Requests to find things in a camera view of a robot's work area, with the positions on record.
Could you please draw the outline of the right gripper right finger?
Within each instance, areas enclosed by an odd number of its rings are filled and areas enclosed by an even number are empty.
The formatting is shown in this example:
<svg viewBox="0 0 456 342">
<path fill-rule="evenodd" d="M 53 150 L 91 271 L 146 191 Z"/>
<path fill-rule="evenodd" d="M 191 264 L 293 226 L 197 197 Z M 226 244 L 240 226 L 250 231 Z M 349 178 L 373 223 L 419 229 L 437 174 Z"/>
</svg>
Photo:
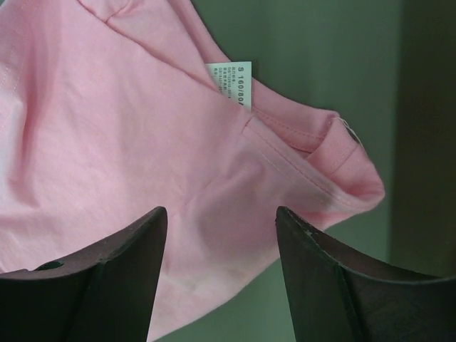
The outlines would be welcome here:
<svg viewBox="0 0 456 342">
<path fill-rule="evenodd" d="M 276 234 L 296 341 L 454 341 L 455 278 L 385 263 L 287 207 Z"/>
</svg>

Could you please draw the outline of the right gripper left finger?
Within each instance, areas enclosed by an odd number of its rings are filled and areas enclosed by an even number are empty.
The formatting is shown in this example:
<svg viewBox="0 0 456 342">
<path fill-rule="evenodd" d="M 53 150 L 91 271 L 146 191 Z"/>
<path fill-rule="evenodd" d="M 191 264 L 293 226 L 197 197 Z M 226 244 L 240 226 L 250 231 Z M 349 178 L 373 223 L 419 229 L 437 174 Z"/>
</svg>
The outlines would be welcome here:
<svg viewBox="0 0 456 342">
<path fill-rule="evenodd" d="M 1 340 L 146 341 L 166 236 L 156 207 L 75 253 L 2 274 Z"/>
</svg>

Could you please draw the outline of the pink t-shirt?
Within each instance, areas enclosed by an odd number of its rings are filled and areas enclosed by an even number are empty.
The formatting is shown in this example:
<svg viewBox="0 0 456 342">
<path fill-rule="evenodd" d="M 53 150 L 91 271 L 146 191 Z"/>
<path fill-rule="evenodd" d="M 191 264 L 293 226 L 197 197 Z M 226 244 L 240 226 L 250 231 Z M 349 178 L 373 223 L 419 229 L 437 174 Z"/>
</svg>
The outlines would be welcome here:
<svg viewBox="0 0 456 342">
<path fill-rule="evenodd" d="M 338 113 L 258 81 L 245 108 L 189 1 L 1 5 L 1 270 L 73 253 L 163 206 L 148 340 L 203 317 L 279 256 L 276 209 L 319 229 L 383 183 Z"/>
</svg>

